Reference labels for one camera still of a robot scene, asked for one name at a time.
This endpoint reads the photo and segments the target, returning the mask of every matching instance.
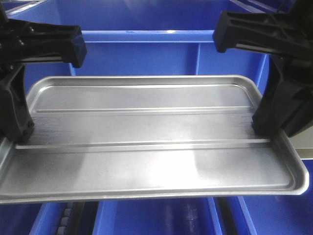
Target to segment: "aluminum tray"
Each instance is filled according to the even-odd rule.
[[[260,97],[241,76],[45,78],[29,143],[2,142],[0,202],[301,194],[286,135],[251,128]]]

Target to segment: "black clamp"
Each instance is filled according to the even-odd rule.
[[[65,62],[79,68],[86,53],[79,26],[8,19],[0,3],[0,136],[27,142],[34,130],[23,63]]]
[[[313,125],[313,1],[289,13],[223,12],[213,35],[218,52],[238,48],[270,54],[270,71],[253,115],[257,135],[280,128],[291,137]]]

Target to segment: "blue container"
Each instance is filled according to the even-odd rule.
[[[0,206],[1,235],[55,235],[66,203]]]
[[[103,201],[93,235],[222,235],[213,198]]]
[[[21,7],[32,7],[34,4],[37,3],[36,0],[2,0],[1,1],[5,11],[7,13],[11,11],[16,11]]]
[[[259,84],[266,56],[230,49],[216,52],[212,34],[222,10],[247,12],[230,0],[45,0],[14,19],[77,24],[88,54],[75,69],[62,63],[32,64],[26,90],[49,75],[240,74]]]
[[[313,181],[313,161],[304,161]],[[313,186],[300,196],[228,199],[239,235],[312,235]]]

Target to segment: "blue bin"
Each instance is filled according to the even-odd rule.
[[[313,182],[313,161],[304,161]],[[300,196],[228,198],[239,235],[312,235],[313,186]]]
[[[21,7],[32,7],[32,5],[36,4],[36,0],[2,0],[1,1],[5,11],[7,13],[11,11],[17,11]]]
[[[256,84],[267,76],[262,54],[230,49],[217,53],[212,34],[222,10],[247,12],[231,0],[43,0],[14,19],[77,24],[88,54],[75,69],[62,63],[32,64],[26,90],[49,75],[240,74]]]
[[[1,235],[55,235],[66,203],[0,206]]]
[[[103,201],[93,235],[222,235],[213,198]]]

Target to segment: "blue plastic bin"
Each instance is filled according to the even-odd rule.
[[[1,1],[5,11],[9,13],[10,11],[18,10],[26,5],[37,3],[36,0],[2,0]]]
[[[49,75],[240,74],[259,84],[267,76],[265,55],[234,49],[221,54],[213,44],[222,10],[248,11],[235,2],[46,0],[8,16],[80,25],[87,43],[80,69],[62,63],[28,65],[26,90]]]
[[[93,235],[222,235],[213,198],[103,201]]]
[[[313,181],[313,161],[304,161]],[[313,185],[300,196],[228,199],[239,235],[312,235]]]
[[[55,235],[66,203],[0,206],[1,235]]]

